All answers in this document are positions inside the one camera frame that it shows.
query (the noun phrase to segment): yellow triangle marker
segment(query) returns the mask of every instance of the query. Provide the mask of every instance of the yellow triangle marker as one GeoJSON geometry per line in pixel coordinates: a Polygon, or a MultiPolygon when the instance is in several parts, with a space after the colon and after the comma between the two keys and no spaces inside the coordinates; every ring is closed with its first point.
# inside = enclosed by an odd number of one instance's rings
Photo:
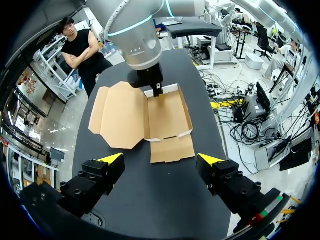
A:
{"type": "Polygon", "coordinates": [[[202,157],[210,166],[212,167],[212,164],[216,164],[217,162],[224,162],[225,160],[213,157],[213,156],[207,156],[202,153],[199,153],[198,156],[202,157]]]}
{"type": "Polygon", "coordinates": [[[104,158],[97,159],[96,161],[98,162],[105,162],[108,163],[109,165],[112,164],[117,158],[119,158],[123,153],[117,153],[115,155],[107,156],[104,158]]]}

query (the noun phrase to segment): chair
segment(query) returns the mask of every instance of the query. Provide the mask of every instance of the chair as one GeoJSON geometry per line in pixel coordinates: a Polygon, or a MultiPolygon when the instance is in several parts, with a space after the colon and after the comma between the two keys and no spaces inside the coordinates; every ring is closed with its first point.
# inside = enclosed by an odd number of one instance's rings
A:
{"type": "Polygon", "coordinates": [[[266,57],[269,61],[271,61],[272,54],[275,53],[275,49],[272,49],[272,47],[269,46],[267,29],[265,29],[262,25],[258,23],[256,24],[256,29],[258,31],[258,47],[261,48],[263,51],[255,49],[253,52],[259,52],[261,53],[260,57],[266,57]]]}

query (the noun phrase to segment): person sitting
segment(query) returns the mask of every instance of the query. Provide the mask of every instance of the person sitting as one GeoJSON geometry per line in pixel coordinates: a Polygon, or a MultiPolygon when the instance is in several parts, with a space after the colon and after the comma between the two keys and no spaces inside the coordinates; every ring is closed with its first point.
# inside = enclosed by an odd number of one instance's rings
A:
{"type": "Polygon", "coordinates": [[[301,57],[298,53],[298,43],[291,39],[291,45],[284,45],[279,48],[278,45],[275,44],[275,49],[282,55],[284,55],[284,59],[280,60],[277,58],[272,58],[268,69],[265,74],[262,74],[262,77],[265,79],[271,79],[272,73],[276,69],[282,69],[285,65],[292,71],[296,66],[299,65],[301,61],[301,57]]]}
{"type": "Polygon", "coordinates": [[[236,14],[235,16],[232,16],[232,18],[236,17],[236,19],[234,19],[232,22],[236,25],[246,25],[252,29],[250,17],[246,13],[241,12],[239,8],[235,8],[234,10],[236,14]]]}

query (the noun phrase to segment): man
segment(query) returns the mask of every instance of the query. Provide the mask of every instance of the man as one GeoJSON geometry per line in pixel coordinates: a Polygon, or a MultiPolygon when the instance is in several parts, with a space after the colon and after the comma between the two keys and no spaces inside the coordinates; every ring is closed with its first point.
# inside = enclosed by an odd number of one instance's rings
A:
{"type": "Polygon", "coordinates": [[[76,31],[74,20],[65,17],[57,26],[59,34],[66,36],[61,52],[66,63],[79,71],[86,94],[90,97],[96,85],[96,76],[113,65],[99,53],[99,44],[90,29],[76,31]]]}
{"type": "Polygon", "coordinates": [[[289,69],[294,70],[296,66],[299,65],[301,61],[301,57],[298,53],[298,44],[291,39],[291,45],[284,45],[283,47],[279,48],[275,45],[275,49],[282,55],[284,55],[284,59],[276,59],[272,58],[268,69],[266,70],[265,74],[262,74],[262,77],[265,79],[271,79],[272,73],[276,69],[282,69],[285,64],[288,66],[289,69]]]}
{"type": "Polygon", "coordinates": [[[236,14],[232,16],[232,18],[235,18],[232,22],[236,25],[246,25],[252,29],[250,17],[246,13],[241,12],[239,8],[235,8],[234,11],[236,14]]]}

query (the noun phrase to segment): open cardboard box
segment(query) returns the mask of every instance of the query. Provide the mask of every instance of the open cardboard box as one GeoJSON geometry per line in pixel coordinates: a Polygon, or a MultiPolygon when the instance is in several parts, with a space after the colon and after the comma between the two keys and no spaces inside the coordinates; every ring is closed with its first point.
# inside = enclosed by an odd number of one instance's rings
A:
{"type": "Polygon", "coordinates": [[[89,130],[111,148],[132,149],[151,142],[151,163],[175,162],[195,156],[188,107],[178,84],[142,92],[127,82],[101,87],[92,109],[89,130]]]}

